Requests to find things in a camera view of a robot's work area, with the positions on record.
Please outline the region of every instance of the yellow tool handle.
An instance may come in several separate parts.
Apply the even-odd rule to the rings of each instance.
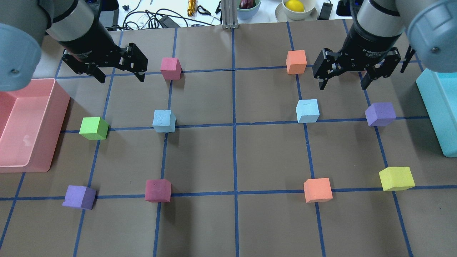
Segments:
[[[189,17],[194,16],[196,5],[197,5],[197,0],[189,0],[189,5],[187,6],[187,16],[189,16]]]

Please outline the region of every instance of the pink plastic container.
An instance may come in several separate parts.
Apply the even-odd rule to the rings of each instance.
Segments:
[[[49,170],[69,100],[55,79],[0,92],[0,173]]]

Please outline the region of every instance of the purple vegetable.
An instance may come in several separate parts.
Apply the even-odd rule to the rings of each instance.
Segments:
[[[249,9],[254,7],[254,0],[241,0],[239,2],[240,9]]]

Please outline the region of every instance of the yellow fruit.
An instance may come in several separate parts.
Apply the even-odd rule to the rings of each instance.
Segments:
[[[296,11],[296,12],[304,12],[305,11],[305,7],[298,0],[289,0],[289,1],[287,1],[286,2],[286,7],[287,7],[287,9],[289,9],[291,11]]]

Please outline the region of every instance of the yellow cube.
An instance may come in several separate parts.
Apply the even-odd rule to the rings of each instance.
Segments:
[[[384,191],[399,191],[415,187],[409,167],[389,167],[379,172]]]

